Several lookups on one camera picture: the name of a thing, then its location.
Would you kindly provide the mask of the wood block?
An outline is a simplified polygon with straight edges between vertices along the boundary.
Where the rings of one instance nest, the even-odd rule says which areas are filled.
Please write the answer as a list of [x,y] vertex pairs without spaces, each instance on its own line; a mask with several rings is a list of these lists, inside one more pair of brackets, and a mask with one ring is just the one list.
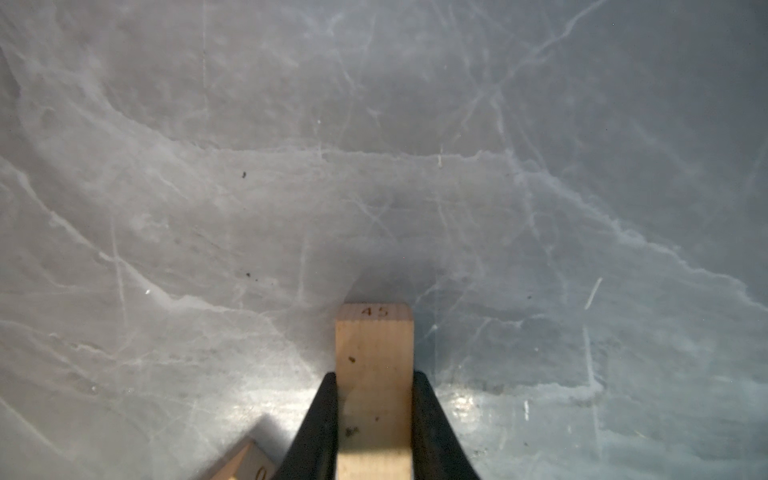
[[402,303],[345,303],[335,318],[337,476],[410,479],[414,321]]

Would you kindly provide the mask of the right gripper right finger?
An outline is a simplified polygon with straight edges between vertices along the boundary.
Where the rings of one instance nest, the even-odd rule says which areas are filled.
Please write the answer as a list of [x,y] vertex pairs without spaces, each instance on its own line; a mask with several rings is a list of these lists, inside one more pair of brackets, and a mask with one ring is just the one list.
[[416,480],[479,480],[427,376],[414,372],[411,444]]

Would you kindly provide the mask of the wood block angled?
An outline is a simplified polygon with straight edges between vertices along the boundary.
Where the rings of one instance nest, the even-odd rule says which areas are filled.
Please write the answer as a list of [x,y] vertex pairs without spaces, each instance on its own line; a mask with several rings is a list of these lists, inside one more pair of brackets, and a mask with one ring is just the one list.
[[243,447],[211,477],[211,480],[270,480],[276,465],[258,444],[247,440]]

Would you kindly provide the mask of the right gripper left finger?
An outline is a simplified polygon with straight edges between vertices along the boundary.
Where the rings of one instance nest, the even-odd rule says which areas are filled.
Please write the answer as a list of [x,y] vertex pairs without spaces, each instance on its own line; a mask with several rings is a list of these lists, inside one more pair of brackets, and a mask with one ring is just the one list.
[[338,452],[336,374],[327,373],[274,480],[334,480]]

